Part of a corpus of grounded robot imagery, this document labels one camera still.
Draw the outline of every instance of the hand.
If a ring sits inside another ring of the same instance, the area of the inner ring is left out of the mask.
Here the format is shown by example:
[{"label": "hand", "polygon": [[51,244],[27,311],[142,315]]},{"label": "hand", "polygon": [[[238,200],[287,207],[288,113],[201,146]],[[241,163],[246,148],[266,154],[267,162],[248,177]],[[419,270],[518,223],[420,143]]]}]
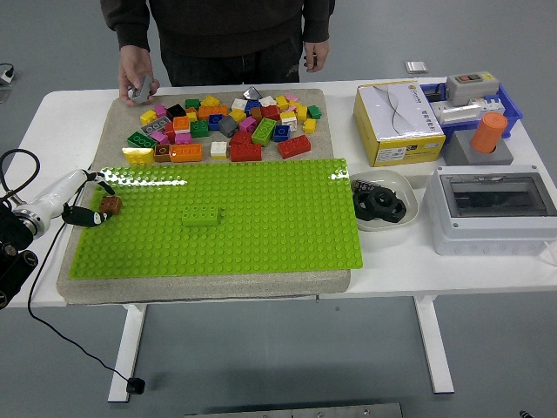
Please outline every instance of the hand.
[{"label": "hand", "polygon": [[[133,45],[126,45],[120,49],[120,65],[118,68],[118,84],[120,88],[120,99],[129,106],[136,104],[130,99],[128,90],[135,87],[141,88],[141,77],[148,74],[153,78],[151,84],[151,95],[155,94],[160,83],[153,77],[151,56],[148,50]],[[153,101],[149,96],[148,103]]]},{"label": "hand", "polygon": [[307,68],[306,71],[317,72],[323,70],[327,55],[329,55],[329,51],[331,50],[329,41],[319,42],[317,44],[313,42],[304,42],[304,49],[304,67]]}]

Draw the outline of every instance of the orange cylinder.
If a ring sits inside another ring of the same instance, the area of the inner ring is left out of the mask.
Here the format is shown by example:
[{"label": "orange cylinder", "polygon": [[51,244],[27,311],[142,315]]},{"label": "orange cylinder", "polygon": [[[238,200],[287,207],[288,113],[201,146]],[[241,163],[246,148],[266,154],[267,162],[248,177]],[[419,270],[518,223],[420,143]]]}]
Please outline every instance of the orange cylinder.
[{"label": "orange cylinder", "polygon": [[470,145],[477,152],[485,154],[493,152],[505,128],[507,128],[507,118],[500,113],[489,111],[481,119]]}]

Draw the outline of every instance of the table leg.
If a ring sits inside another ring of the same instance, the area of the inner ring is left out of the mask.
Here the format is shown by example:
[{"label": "table leg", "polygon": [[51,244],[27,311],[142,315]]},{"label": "table leg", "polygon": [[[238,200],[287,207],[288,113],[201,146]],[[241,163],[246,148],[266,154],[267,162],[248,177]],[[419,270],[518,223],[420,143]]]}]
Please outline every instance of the table leg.
[{"label": "table leg", "polygon": [[435,394],[453,394],[453,381],[446,361],[439,323],[433,301],[435,296],[414,296],[421,337],[426,350],[427,365]]},{"label": "table leg", "polygon": [[[124,305],[124,308],[128,310],[128,314],[125,317],[124,331],[122,332],[122,340],[120,341],[120,348],[114,368],[124,377],[130,377],[133,376],[133,369],[138,357],[139,342],[141,341],[147,305],[144,303]],[[115,373],[112,376],[108,402],[127,402],[130,394],[126,392],[126,386],[127,381]]]}]

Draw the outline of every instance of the person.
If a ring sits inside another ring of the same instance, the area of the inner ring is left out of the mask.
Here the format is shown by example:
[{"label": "person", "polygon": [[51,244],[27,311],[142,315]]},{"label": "person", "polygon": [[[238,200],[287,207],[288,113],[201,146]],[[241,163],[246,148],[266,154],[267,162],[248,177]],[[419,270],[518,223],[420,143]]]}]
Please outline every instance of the person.
[{"label": "person", "polygon": [[299,82],[305,50],[308,72],[323,69],[335,0],[101,0],[120,47],[120,98],[153,78],[147,30],[157,24],[161,58],[173,86]]}]

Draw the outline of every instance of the dark pants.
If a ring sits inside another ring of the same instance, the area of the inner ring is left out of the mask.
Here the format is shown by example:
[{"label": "dark pants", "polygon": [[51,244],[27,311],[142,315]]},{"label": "dark pants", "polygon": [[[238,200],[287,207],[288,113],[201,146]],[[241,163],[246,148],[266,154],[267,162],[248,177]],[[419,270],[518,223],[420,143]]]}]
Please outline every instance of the dark pants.
[{"label": "dark pants", "polygon": [[161,56],[172,86],[299,82],[301,33],[266,50],[240,57],[195,58],[169,51]]}]

